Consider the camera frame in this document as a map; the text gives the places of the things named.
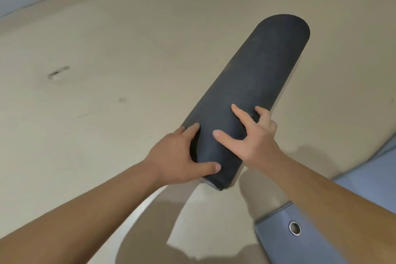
forearm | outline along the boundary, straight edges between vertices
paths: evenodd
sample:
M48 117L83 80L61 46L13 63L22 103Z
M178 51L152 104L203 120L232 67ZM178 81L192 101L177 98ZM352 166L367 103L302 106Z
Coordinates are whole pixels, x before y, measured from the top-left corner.
M281 155L265 172L350 263L390 263L396 215Z
M160 188L143 162L0 240L4 263L86 263L133 210Z

rolled yoga mat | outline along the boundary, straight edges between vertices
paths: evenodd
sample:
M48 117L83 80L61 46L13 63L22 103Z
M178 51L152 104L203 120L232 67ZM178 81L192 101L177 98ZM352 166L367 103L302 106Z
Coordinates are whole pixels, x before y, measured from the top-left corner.
M220 129L235 139L245 138L246 130L231 111L231 104L256 122L255 106L271 110L309 35L309 26L297 16L281 14L260 22L183 122L185 127L196 122L201 125L191 142L192 159L222 166L219 173L205 177L206 183L218 190L228 188L242 164L212 135Z

black rolled mat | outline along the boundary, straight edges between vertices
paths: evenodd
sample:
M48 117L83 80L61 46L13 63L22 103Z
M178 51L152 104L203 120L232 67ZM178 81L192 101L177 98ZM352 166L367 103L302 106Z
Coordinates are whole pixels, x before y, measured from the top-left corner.
M220 129L233 138L245 138L246 130L231 104L256 122L255 106L271 110L309 36L309 26L297 16L281 14L260 22L183 122L185 127L195 122L201 125L191 143L192 159L222 165L219 173L205 177L218 190L230 186L242 161L218 143L212 132Z

finger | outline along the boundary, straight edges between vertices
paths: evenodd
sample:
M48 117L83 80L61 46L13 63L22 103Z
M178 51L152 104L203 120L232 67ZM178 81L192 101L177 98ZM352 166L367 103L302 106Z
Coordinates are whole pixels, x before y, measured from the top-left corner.
M181 126L177 130L175 130L173 133L176 135L181 135L182 133L184 133L185 130L186 130L186 128L184 126Z
M250 115L246 113L244 110L238 108L235 104L231 105L231 109L234 112L235 116L239 118L239 120L246 128L255 124L252 117L250 117Z
M275 135L277 128L278 128L278 125L276 124L276 122L271 120L270 132Z
M238 156L240 150L240 144L242 144L242 140L234 139L229 135L227 135L225 132L220 130L213 131L213 137L215 137L215 139L219 143L224 145L226 148L228 148L230 151L232 151Z
M193 169L191 170L191 178L193 179L215 174L221 170L221 165L216 162L192 163L192 165Z
M199 128L200 128L199 123L195 123L184 131L183 136L185 136L186 138L188 138L191 141L192 139L194 139Z
M270 113L270 111L266 110L263 107L259 107L259 106L256 106L254 109L260 115L260 119L259 119L258 124L260 124L261 126L264 126L264 127L270 127L270 124L271 124L271 113Z

person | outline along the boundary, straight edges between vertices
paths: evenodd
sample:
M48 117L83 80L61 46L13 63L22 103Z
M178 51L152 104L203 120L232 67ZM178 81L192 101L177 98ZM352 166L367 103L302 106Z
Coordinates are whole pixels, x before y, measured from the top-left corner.
M213 132L215 139L249 168L273 179L348 262L393 263L396 215L286 156L274 140L277 125L270 112L255 109L257 123L232 105L246 128L244 140L220 130ZM199 127L181 127L166 135L142 162L0 239L0 262L87 263L156 190L220 171L218 163L191 160L189 147Z

